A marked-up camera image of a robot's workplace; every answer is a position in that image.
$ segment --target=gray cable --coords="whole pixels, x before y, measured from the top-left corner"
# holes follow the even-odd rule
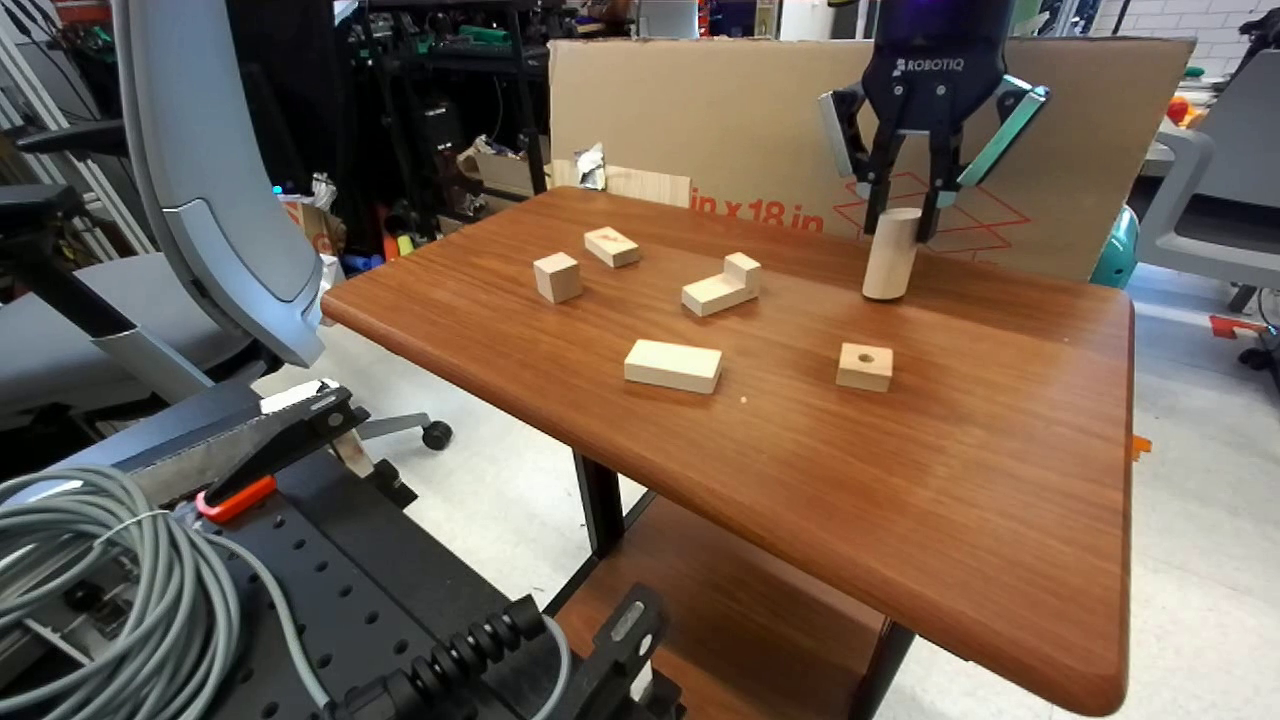
[[[272,590],[290,657],[320,711],[320,686],[275,574],[242,544],[205,534],[152,507],[112,468],[40,471],[0,485],[0,564],[28,544],[66,544],[62,564],[32,589],[0,589],[0,627],[28,623],[40,605],[90,578],[102,564],[129,558],[134,605],[106,651],[85,666],[20,697],[0,697],[0,715],[44,707],[62,715],[210,715],[215,686],[232,674],[242,646],[242,597],[222,552],[236,552]]]
[[[553,715],[553,707],[560,704],[560,697],[567,686],[567,670],[571,670],[571,651],[567,651],[563,627],[553,616],[546,616],[546,623],[549,623],[549,633],[555,641],[560,670],[555,670],[553,697],[546,700],[546,707],[534,711],[534,720],[549,720]]]

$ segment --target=gray chair back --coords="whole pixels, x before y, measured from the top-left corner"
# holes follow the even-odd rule
[[[1203,121],[1213,158],[1197,194],[1280,207],[1280,46],[1253,56]]]
[[[129,157],[191,296],[290,364],[320,354],[320,256],[272,194],[224,0],[115,0]]]

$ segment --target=tabletop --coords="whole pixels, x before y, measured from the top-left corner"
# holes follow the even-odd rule
[[[597,264],[601,222],[643,259]],[[580,259],[585,296],[536,296],[549,250]],[[729,250],[765,264],[765,296],[692,320],[679,286]],[[950,256],[867,305],[861,266],[857,238],[549,193],[323,313],[956,657],[1073,711],[1119,707],[1134,305]],[[715,395],[630,383],[641,335],[719,348]],[[842,388],[842,343],[891,348],[891,388]]]

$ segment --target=robotic arm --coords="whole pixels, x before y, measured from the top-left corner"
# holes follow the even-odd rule
[[[910,135],[928,135],[931,157],[917,229],[917,238],[928,238],[941,207],[953,207],[962,189],[980,184],[1050,104],[1050,88],[1004,72],[1009,12],[1014,0],[883,0],[877,56],[861,88],[833,91],[848,169],[867,199],[865,230],[877,230]],[[973,162],[962,162],[966,121],[988,94],[995,94],[1004,125]],[[881,121],[872,145],[857,128],[865,104]]]

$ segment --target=floor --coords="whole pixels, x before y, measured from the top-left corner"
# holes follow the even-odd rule
[[[1134,490],[1134,685],[1123,720],[1280,715],[1280,395],[1213,339],[1203,313],[1224,286],[1161,266],[1134,280],[1141,316],[1135,432],[1158,449]],[[461,388],[323,329],[312,373],[346,378],[375,414],[415,411],[456,428],[440,454],[414,435],[374,451],[399,465],[428,531],[513,597],[536,599],[590,555],[567,449]],[[1009,681],[917,641],[881,720],[1061,720]]]

